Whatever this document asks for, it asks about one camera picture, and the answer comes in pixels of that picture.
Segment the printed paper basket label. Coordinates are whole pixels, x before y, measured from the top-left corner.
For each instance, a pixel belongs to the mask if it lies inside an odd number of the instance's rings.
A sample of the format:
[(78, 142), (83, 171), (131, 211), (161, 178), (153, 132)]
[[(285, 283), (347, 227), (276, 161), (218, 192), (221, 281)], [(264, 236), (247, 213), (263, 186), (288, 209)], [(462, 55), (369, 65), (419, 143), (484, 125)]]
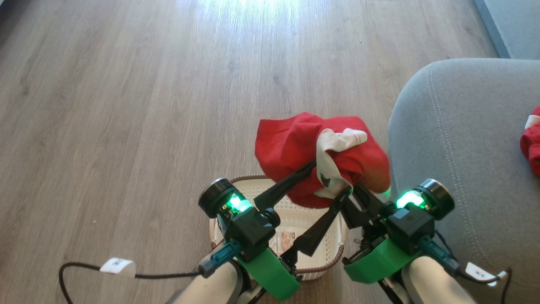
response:
[(296, 233), (294, 231), (276, 231), (275, 235), (269, 240), (268, 247), (277, 256), (282, 255), (289, 250), (296, 240)]

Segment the red and white garment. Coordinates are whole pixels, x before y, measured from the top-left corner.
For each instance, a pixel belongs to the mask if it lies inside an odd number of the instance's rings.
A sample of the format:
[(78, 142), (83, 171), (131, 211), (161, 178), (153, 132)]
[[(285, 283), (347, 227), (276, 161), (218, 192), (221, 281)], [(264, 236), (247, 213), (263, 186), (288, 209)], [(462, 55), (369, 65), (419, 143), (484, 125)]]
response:
[(540, 106), (528, 116), (519, 146), (534, 175), (540, 177)]
[(275, 182), (316, 162), (308, 177), (289, 192), (291, 202), (305, 208), (328, 208), (343, 189), (357, 183), (371, 192), (389, 194), (388, 157), (357, 116), (323, 119), (302, 112), (288, 119), (262, 119), (255, 157)]

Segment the grey sofa seat cushion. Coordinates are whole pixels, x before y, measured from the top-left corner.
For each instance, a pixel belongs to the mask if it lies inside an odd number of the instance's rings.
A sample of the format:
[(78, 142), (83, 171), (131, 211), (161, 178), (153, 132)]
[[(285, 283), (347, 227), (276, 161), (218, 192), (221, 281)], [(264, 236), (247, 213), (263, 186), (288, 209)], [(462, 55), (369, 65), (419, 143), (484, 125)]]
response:
[(540, 0), (474, 0), (500, 58), (540, 60)]

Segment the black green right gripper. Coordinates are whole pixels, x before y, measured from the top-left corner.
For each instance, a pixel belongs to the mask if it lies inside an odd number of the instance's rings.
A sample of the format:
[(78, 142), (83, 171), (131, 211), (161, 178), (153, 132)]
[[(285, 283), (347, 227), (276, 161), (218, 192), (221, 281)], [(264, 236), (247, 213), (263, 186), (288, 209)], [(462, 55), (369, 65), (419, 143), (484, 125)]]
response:
[(456, 260), (450, 250), (438, 245), (434, 236), (424, 236), (416, 255), (408, 255), (390, 240), (386, 217), (397, 209), (413, 203), (425, 209), (436, 221), (442, 220), (455, 208), (454, 199), (443, 184), (426, 179), (404, 192), (395, 202), (382, 201), (361, 183), (353, 188), (353, 197), (343, 200), (341, 215), (349, 229), (362, 228), (359, 250), (343, 259), (345, 271), (352, 281), (364, 284), (380, 282), (400, 272), (421, 255), (439, 263), (452, 277), (456, 275)]

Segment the white plastic laundry basket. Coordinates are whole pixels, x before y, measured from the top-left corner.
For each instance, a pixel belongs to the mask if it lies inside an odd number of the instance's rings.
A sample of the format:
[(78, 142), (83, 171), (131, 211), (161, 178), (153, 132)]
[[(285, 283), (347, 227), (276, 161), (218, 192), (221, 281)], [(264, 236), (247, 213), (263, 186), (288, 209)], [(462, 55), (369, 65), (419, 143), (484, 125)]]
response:
[[(243, 176), (231, 180), (251, 204), (254, 198), (274, 185), (274, 181), (265, 176)], [(303, 235), (326, 209), (309, 209), (293, 204), (289, 197), (282, 198), (274, 207), (281, 219), (278, 231), (294, 231), (296, 238)], [(345, 249), (347, 226), (341, 215), (332, 223), (316, 252), (312, 256), (298, 254), (296, 268), (304, 281), (316, 280), (334, 267), (342, 258)]]

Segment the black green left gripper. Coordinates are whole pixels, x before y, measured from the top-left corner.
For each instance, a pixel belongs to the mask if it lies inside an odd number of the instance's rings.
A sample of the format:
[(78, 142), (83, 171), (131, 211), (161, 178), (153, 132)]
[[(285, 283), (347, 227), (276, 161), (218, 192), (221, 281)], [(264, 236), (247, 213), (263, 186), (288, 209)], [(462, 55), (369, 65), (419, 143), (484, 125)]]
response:
[[(244, 212), (251, 206), (258, 210), (274, 209), (275, 205), (295, 185), (310, 176), (315, 167), (315, 160), (308, 162), (255, 197), (254, 204), (251, 204), (243, 193), (232, 185), (231, 181), (221, 178), (214, 181), (200, 195), (198, 204), (206, 215), (219, 221), (224, 236), (226, 223), (233, 216)], [(343, 189), (334, 198), (327, 212), (303, 235), (299, 236), (292, 247), (281, 255), (281, 258), (276, 256), (270, 248), (267, 248), (253, 261), (247, 263), (240, 258), (239, 242), (235, 240), (227, 241), (224, 236), (224, 245), (212, 253), (207, 260), (199, 264), (198, 269), (201, 275), (204, 278), (209, 278), (220, 266), (235, 258), (262, 289), (280, 301), (289, 299), (300, 287), (300, 281), (295, 274), (295, 267), (290, 265), (297, 264), (299, 252), (307, 256), (312, 256), (316, 252), (351, 192), (352, 188)]]

